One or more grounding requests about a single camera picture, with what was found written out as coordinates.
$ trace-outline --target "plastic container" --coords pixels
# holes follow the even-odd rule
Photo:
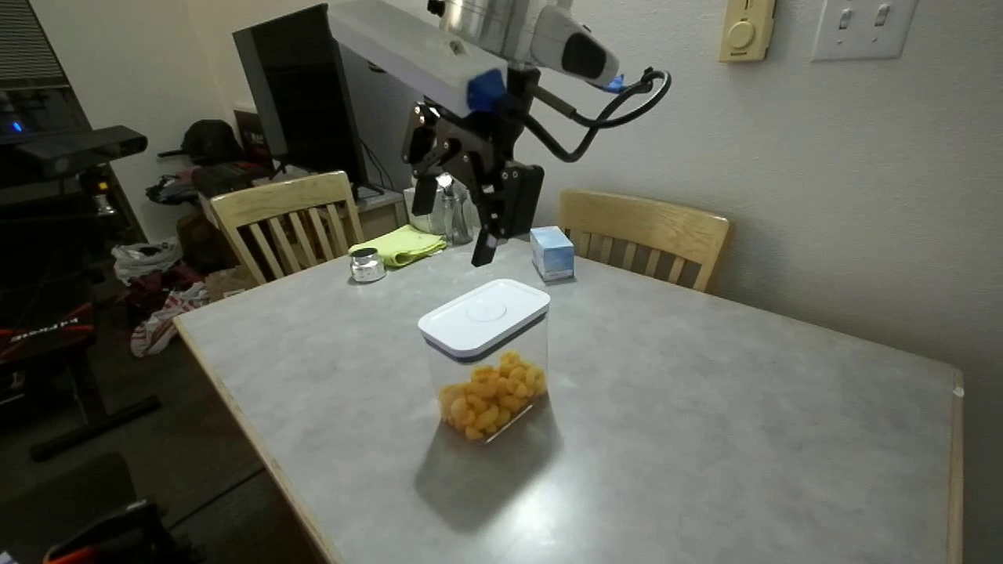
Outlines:
[[[496,441],[550,392],[550,299],[540,288],[496,280],[417,319],[440,414],[465,438]]]

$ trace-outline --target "wooden chair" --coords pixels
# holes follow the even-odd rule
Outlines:
[[[211,208],[231,253],[257,282],[337,260],[365,237],[344,173],[229,191]]]
[[[579,257],[707,291],[729,222],[667,200],[566,188],[562,229]]]

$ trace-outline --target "table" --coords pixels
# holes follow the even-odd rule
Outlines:
[[[329,562],[958,555],[958,369],[588,260],[547,288],[525,241],[468,260],[337,260],[180,315]],[[551,394],[478,448],[413,323],[503,276],[551,294]]]

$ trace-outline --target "small blue box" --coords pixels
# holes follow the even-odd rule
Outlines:
[[[531,229],[531,246],[540,280],[575,280],[575,243],[559,226]]]

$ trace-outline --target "wall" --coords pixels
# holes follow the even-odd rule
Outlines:
[[[62,79],[29,0],[0,0],[0,83],[29,79]]]
[[[69,83],[95,127],[130,126],[149,148],[113,169],[148,237],[175,236],[185,208],[148,200],[148,188],[185,169],[159,158],[193,118],[229,116],[185,7],[169,0],[35,0]]]
[[[145,121],[158,143],[198,111],[251,97],[231,29],[305,7],[35,2],[87,111]],[[813,61],[822,0],[782,2],[770,60],[747,70],[715,60],[723,0],[577,0],[575,11],[626,72],[671,70],[674,89],[654,116],[598,135],[575,166],[526,135],[519,157],[550,169],[540,220],[556,216],[564,183],[722,210],[736,222],[722,294],[961,366],[969,555],[1003,562],[1003,540],[990,535],[1003,524],[1003,7],[922,0],[903,60]],[[566,79],[547,83],[583,110],[601,104]],[[540,116],[577,140],[577,127]]]

